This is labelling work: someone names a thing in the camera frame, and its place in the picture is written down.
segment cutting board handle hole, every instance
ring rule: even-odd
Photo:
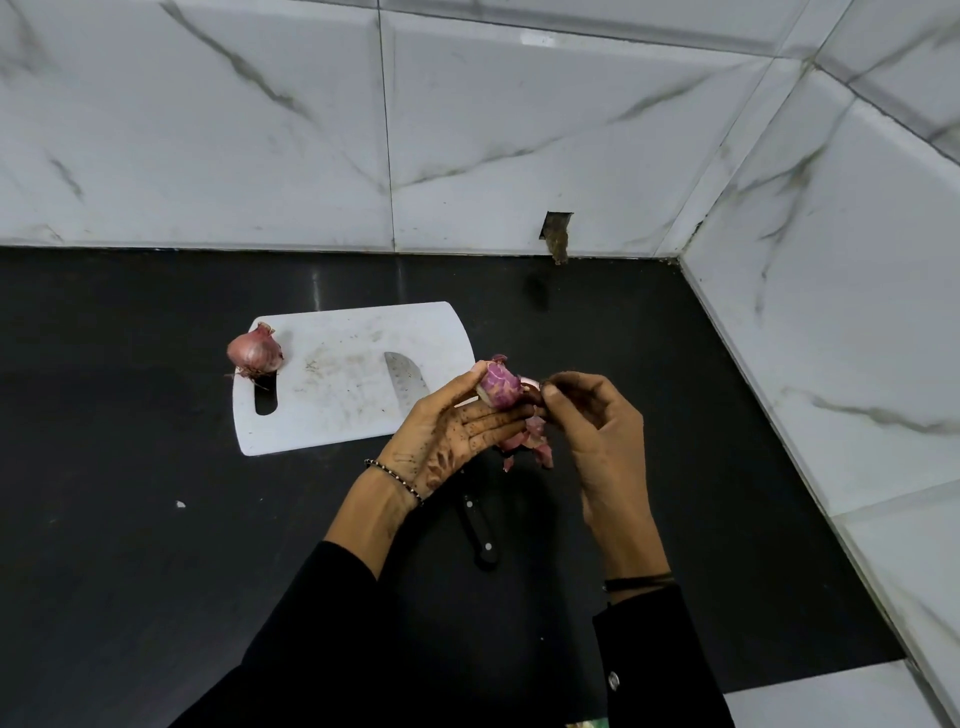
[[[253,380],[253,407],[258,415],[276,411],[276,374],[258,376]]]

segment knife handle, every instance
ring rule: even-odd
[[[479,501],[469,493],[461,494],[463,514],[467,520],[467,535],[473,543],[473,558],[481,569],[492,569],[500,560],[493,532],[480,510]]]

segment bracelet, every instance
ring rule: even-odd
[[[647,589],[649,587],[668,587],[675,584],[673,572],[659,573],[655,576],[632,576],[626,579],[607,579],[603,583],[603,591],[626,592],[628,589]]]
[[[413,488],[411,488],[411,487],[407,484],[407,481],[406,481],[406,480],[404,480],[402,477],[400,477],[399,475],[397,475],[396,473],[394,473],[394,472],[393,472],[392,470],[390,470],[390,468],[388,468],[386,465],[384,465],[383,463],[377,462],[376,460],[371,460],[369,457],[368,457],[366,460],[363,461],[363,464],[366,465],[368,468],[369,468],[370,466],[373,466],[373,467],[375,467],[375,468],[379,468],[381,471],[383,471],[384,473],[386,473],[387,475],[389,475],[390,477],[392,477],[394,480],[396,480],[397,483],[399,483],[399,484],[402,485],[404,488],[406,488],[406,489],[410,492],[410,495],[417,499],[417,507],[418,507],[418,508],[420,508],[420,507],[423,505],[423,498],[420,497],[420,494],[419,494],[417,491],[415,491]]]

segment black shirt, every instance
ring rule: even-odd
[[[427,681],[391,671],[381,609],[367,566],[321,542],[241,664],[174,727],[389,725],[415,716],[417,701],[429,699]],[[613,728],[733,726],[679,587],[626,599],[593,627]],[[469,716],[450,706],[448,724],[469,724]]]

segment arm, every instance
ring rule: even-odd
[[[647,497],[643,417],[603,376],[550,377],[543,400],[583,482],[605,579],[670,571]],[[733,726],[678,586],[614,592],[593,619],[611,726]]]
[[[378,456],[427,499],[477,453],[520,432],[533,404],[497,412],[472,395],[477,364],[416,405]],[[376,579],[394,536],[418,500],[395,478],[368,468],[353,483],[314,549],[233,669],[174,723],[300,725],[390,711],[408,676],[383,659]]]

